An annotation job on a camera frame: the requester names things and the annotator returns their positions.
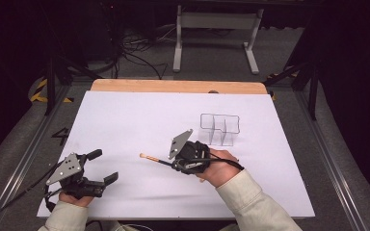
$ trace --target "white table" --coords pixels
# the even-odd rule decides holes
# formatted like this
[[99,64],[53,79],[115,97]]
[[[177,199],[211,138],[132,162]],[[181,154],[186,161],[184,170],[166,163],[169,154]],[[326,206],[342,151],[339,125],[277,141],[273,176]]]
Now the white table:
[[[172,138],[188,129],[194,129],[190,141],[197,141],[199,117],[203,113],[239,116],[240,134],[233,146],[225,149],[239,158],[264,192],[290,216],[314,217],[273,101],[261,84],[138,80],[104,80],[94,84],[86,92],[60,158],[71,152],[86,154],[102,149],[102,156],[86,162],[85,176],[102,181],[103,177],[119,172],[119,180],[90,205],[91,218],[233,218],[209,183],[200,183],[194,175],[139,158],[143,152],[168,161]],[[148,92],[127,92],[127,86],[132,91]],[[145,90],[149,86],[156,91],[171,86],[167,90],[173,92]],[[259,94],[184,92],[208,89],[225,92],[225,86],[230,91],[257,90]],[[125,92],[96,91],[112,89]],[[42,201],[38,217],[49,215]]]

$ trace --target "beige sleeve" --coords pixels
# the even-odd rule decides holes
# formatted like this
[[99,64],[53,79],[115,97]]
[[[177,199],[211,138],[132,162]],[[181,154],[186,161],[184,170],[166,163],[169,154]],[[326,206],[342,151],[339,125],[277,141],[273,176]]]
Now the beige sleeve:
[[59,201],[39,231],[83,231],[88,215],[87,208]]
[[301,230],[287,212],[277,204],[243,170],[217,192],[235,215],[239,228],[246,230]]

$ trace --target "hand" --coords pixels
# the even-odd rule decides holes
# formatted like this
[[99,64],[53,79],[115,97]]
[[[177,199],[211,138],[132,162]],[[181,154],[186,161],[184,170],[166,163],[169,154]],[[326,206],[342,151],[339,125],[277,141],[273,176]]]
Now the hand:
[[77,199],[76,197],[72,195],[68,195],[65,192],[60,192],[59,194],[59,200],[69,203],[69,204],[77,205],[80,207],[89,206],[90,202],[92,202],[93,199],[94,197],[92,196],[83,196],[81,199]]
[[[238,160],[227,150],[215,150],[213,148],[210,148],[210,152],[218,156],[219,158],[238,162]],[[209,181],[211,185],[213,185],[215,188],[218,188],[219,186],[230,180],[233,176],[237,175],[239,172],[239,168],[231,166],[226,162],[211,162],[209,168],[207,168],[204,173],[198,173],[196,174],[196,176]]]

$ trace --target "floor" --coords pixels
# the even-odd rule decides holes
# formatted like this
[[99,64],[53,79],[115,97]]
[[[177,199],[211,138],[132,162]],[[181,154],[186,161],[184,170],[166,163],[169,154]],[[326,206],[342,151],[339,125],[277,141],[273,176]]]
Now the floor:
[[[168,80],[262,82],[272,73],[283,70],[303,29],[275,28],[258,32],[253,47],[260,73],[252,75],[242,43],[244,31],[189,30],[183,35],[182,66],[179,73],[172,71],[174,35],[169,34],[145,51],[132,54],[147,60]],[[118,77],[157,79],[156,72],[141,60],[120,58]],[[90,68],[104,65],[91,62]],[[104,78],[115,77],[116,70],[101,73]],[[34,92],[41,81],[37,77],[31,87]],[[316,117],[309,118],[305,108],[308,89],[292,91],[292,78],[270,86],[275,94],[275,107],[291,146],[299,170],[306,183],[316,217],[296,219],[303,230],[370,230],[370,187],[357,168],[351,152],[337,129],[325,100],[322,86],[317,95]],[[35,101],[33,107],[19,120],[0,146],[0,207],[25,191],[50,166],[59,161],[63,149],[64,128],[71,129],[73,120],[92,80],[75,77],[71,86],[57,84],[57,97],[73,102],[57,104],[50,115],[44,115],[46,104]],[[38,230],[44,219],[36,213],[43,197],[42,183],[29,190],[12,206],[0,214],[0,230]],[[104,229],[110,221],[102,221]],[[219,230],[227,221],[136,221],[152,230]],[[99,230],[96,224],[88,230]]]

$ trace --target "black cable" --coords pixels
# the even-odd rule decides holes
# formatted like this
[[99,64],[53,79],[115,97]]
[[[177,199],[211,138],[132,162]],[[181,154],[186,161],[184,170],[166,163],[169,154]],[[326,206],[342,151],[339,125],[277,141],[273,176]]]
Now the black cable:
[[237,167],[240,170],[245,169],[239,163],[234,162],[234,161],[231,161],[231,160],[228,160],[228,159],[223,159],[223,158],[220,158],[220,159],[192,159],[192,160],[186,160],[186,161],[188,163],[198,163],[198,162],[225,162],[225,163],[228,163],[229,165],[231,165],[233,167]]
[[54,171],[54,169],[56,169],[57,167],[59,166],[59,164],[56,164],[54,165],[52,168],[50,168],[46,173],[44,173],[44,175],[39,178],[38,181],[36,181],[35,183],[33,183],[31,186],[29,186],[25,191],[21,192],[20,194],[18,194],[16,197],[14,197],[12,200],[10,200],[8,203],[6,203],[4,206],[2,206],[2,208],[0,208],[0,213],[2,213],[2,211],[4,211],[6,208],[8,208],[9,206],[11,206],[14,202],[16,202],[20,197],[22,197],[23,195],[25,195],[28,191],[30,191],[32,188],[34,188],[41,180],[43,180],[46,175],[48,175],[50,172]]
[[100,226],[100,230],[101,231],[103,231],[103,225],[101,224],[101,221],[100,220],[91,220],[91,221],[89,221],[89,222],[87,222],[86,223],[86,228],[89,226],[89,225],[91,225],[91,224],[93,224],[93,223],[98,223],[98,226]]
[[139,60],[143,61],[144,63],[148,64],[152,69],[154,69],[154,70],[155,70],[155,72],[156,72],[156,73],[157,73],[157,75],[158,75],[158,78],[159,78],[160,80],[162,80],[162,77],[161,77],[160,73],[158,72],[158,70],[157,70],[157,69],[156,69],[152,64],[150,64],[150,63],[149,63],[149,62],[147,62],[146,60],[144,60],[144,59],[142,59],[142,58],[140,58],[140,57],[138,57],[138,56],[135,56],[135,55],[133,55],[133,54],[125,53],[125,55],[132,56],[132,57],[137,58],[137,59],[139,59]]

